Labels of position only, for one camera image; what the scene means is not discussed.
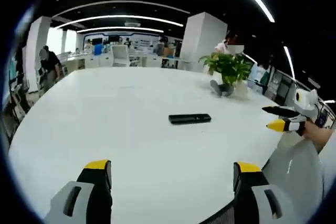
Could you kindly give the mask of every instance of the white pillar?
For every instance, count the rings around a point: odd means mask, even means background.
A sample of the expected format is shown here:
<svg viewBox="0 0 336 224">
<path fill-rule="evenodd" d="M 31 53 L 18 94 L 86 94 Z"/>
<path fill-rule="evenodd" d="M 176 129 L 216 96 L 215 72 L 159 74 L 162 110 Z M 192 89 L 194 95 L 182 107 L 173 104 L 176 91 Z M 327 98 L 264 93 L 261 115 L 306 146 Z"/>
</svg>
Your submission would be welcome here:
<svg viewBox="0 0 336 224">
<path fill-rule="evenodd" d="M 30 26 L 26 48 L 26 77 L 29 92 L 38 90 L 37 70 L 40 67 L 39 52 L 47 43 L 51 18 L 39 17 Z"/>
<path fill-rule="evenodd" d="M 62 44 L 61 44 L 61 54 L 65 52 L 65 41 L 67 39 L 67 31 L 63 30 L 62 33 Z"/>
<path fill-rule="evenodd" d="M 84 49 L 84 34 L 77 34 L 76 36 L 76 48 L 79 48 L 80 51 Z"/>
<path fill-rule="evenodd" d="M 217 44 L 225 39 L 226 32 L 227 24 L 208 13 L 189 17 L 180 57 L 191 63 L 184 66 L 179 64 L 178 68 L 185 67 L 189 71 L 202 72 L 203 63 L 198 63 L 199 58 L 214 52 Z"/>
</svg>

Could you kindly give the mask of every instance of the white flower pot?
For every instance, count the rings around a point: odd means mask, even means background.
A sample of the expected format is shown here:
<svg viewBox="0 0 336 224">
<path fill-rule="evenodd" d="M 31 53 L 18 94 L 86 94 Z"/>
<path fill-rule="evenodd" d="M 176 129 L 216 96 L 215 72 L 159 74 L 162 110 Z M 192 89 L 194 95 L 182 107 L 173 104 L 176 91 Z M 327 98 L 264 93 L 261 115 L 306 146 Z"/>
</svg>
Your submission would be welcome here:
<svg viewBox="0 0 336 224">
<path fill-rule="evenodd" d="M 238 81 L 235 85 L 235 94 L 240 98 L 246 98 L 248 94 L 247 82 Z"/>
<path fill-rule="evenodd" d="M 219 72 L 214 72 L 214 74 L 212 75 L 212 80 L 217 81 L 218 85 L 223 84 L 222 74 Z"/>
</svg>

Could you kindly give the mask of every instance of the white cabinet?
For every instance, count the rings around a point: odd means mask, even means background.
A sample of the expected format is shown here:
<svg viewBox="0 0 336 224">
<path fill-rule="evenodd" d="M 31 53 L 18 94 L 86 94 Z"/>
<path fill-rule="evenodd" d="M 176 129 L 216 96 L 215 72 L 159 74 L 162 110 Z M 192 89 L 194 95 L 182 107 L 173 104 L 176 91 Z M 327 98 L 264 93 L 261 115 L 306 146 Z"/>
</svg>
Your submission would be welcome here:
<svg viewBox="0 0 336 224">
<path fill-rule="evenodd" d="M 111 54 L 101 55 L 99 57 L 100 67 L 112 67 L 113 66 L 113 56 Z"/>
<path fill-rule="evenodd" d="M 160 68 L 161 64 L 162 64 L 162 58 L 161 57 L 147 56 L 147 58 L 146 58 L 146 67 Z"/>
<path fill-rule="evenodd" d="M 68 60 L 65 63 L 67 70 L 68 70 L 68 74 L 70 74 L 71 72 L 77 70 L 79 68 L 79 60 Z"/>
<path fill-rule="evenodd" d="M 99 56 L 90 56 L 85 59 L 85 68 L 99 67 Z"/>
</svg>

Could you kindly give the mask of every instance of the black ceiling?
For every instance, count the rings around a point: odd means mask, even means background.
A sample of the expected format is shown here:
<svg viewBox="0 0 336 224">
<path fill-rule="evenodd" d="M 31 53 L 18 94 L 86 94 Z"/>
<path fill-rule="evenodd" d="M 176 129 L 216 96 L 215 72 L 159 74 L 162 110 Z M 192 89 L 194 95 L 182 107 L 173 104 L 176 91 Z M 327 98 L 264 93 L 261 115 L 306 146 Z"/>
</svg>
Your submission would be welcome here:
<svg viewBox="0 0 336 224">
<path fill-rule="evenodd" d="M 111 0 L 41 0 L 35 17 L 54 16 L 69 8 L 100 1 Z M 238 34 L 239 41 L 245 45 L 246 53 L 257 60 L 266 54 L 274 55 L 274 64 L 290 74 L 283 46 L 288 46 L 293 58 L 297 79 L 307 83 L 304 70 L 322 88 L 319 91 L 324 99 L 330 97 L 328 90 L 333 78 L 331 72 L 336 61 L 331 45 L 334 42 L 334 25 L 331 22 L 332 0 L 262 0 L 272 13 L 275 23 L 271 23 L 253 0 L 134 0 L 173 6 L 190 14 L 165 7 L 135 4 L 109 3 L 75 9 L 61 14 L 61 17 L 76 20 L 100 15 L 141 15 L 167 19 L 186 24 L 187 18 L 197 13 L 207 12 L 228 23 L 229 30 Z M 167 36 L 183 38 L 184 27 L 139 20 L 142 27 L 164 30 Z M 102 26 L 123 26 L 125 19 L 96 19 L 82 22 L 88 28 Z M 62 23 L 54 21 L 52 26 Z M 75 29 L 73 26 L 64 29 Z"/>
</svg>

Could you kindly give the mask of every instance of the person's arm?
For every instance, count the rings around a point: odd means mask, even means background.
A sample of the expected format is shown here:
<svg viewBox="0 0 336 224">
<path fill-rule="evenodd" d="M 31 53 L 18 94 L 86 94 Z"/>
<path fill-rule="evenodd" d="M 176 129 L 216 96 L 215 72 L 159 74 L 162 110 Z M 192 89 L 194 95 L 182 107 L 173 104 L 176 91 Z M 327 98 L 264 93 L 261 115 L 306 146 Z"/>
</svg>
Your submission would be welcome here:
<svg viewBox="0 0 336 224">
<path fill-rule="evenodd" d="M 60 70 L 59 70 L 59 64 L 55 65 L 55 71 L 56 71 L 56 81 L 58 81 L 61 78 Z"/>
<path fill-rule="evenodd" d="M 316 124 L 306 121 L 304 125 L 304 137 L 311 139 L 316 144 L 324 147 L 331 135 L 334 133 L 332 129 L 322 129 Z"/>
<path fill-rule="evenodd" d="M 56 81 L 58 81 L 61 77 L 60 69 L 59 69 L 59 66 L 61 65 L 61 62 L 59 61 L 59 59 L 57 58 L 57 56 L 54 52 L 52 52 L 52 57 L 53 57 L 54 65 L 55 65 Z"/>
</svg>

